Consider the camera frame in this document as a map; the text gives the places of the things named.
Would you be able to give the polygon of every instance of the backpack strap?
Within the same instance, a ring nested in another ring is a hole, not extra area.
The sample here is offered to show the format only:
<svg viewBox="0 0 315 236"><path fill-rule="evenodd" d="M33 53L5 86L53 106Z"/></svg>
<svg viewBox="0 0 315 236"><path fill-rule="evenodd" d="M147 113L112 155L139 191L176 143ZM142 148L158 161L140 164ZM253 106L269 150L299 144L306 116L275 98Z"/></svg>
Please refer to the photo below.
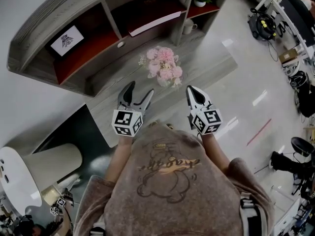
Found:
<svg viewBox="0 0 315 236"><path fill-rule="evenodd" d="M244 236L267 236L265 211L249 193L241 193L240 215Z"/></svg>

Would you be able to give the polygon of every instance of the brown velvet sweatshirt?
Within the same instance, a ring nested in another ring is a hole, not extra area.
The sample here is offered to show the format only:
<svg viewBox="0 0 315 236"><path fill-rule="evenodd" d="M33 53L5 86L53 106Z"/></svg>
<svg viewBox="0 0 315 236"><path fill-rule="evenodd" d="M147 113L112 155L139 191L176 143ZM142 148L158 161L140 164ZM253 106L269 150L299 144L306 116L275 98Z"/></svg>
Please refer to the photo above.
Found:
<svg viewBox="0 0 315 236"><path fill-rule="evenodd" d="M91 177L74 235L104 215L107 236L243 236L240 192L265 210L270 231L271 200L242 159L224 175L195 136L158 124L134 142L116 184Z"/></svg>

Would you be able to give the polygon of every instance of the white paper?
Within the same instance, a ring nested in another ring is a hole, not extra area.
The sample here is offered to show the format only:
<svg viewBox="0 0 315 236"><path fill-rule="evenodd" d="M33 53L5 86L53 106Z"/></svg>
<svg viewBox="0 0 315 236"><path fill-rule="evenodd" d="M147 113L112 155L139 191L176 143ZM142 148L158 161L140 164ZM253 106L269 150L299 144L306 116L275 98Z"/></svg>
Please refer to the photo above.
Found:
<svg viewBox="0 0 315 236"><path fill-rule="evenodd" d="M84 37L76 26L72 26L51 45L51 47L60 55L65 55L72 47L79 43Z"/></svg>

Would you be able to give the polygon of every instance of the wooden table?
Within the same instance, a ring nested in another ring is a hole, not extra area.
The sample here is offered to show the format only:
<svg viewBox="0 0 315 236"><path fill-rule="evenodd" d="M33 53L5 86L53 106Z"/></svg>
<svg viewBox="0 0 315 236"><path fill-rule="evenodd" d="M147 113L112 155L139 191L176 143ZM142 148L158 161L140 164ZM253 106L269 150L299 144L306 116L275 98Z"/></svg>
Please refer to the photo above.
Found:
<svg viewBox="0 0 315 236"><path fill-rule="evenodd" d="M202 35L204 34L196 29L190 35L184 35L178 47L168 40L152 40L111 64L110 70L103 69L96 76L94 84L102 90L93 99L86 97L86 103L110 147L116 146L119 139L111 126L117 97L131 81L136 81L133 91L135 100L141 100L150 89L155 90L143 127L159 119L173 124L177 129L191 132L187 119L190 113L185 94L187 85L206 89L237 68L235 60L216 36L209 32L205 38L199 38ZM146 54L149 48L157 45L172 48L179 55L183 69L183 84L179 88L159 86L156 78L148 79L148 71L139 67L139 55Z"/></svg>

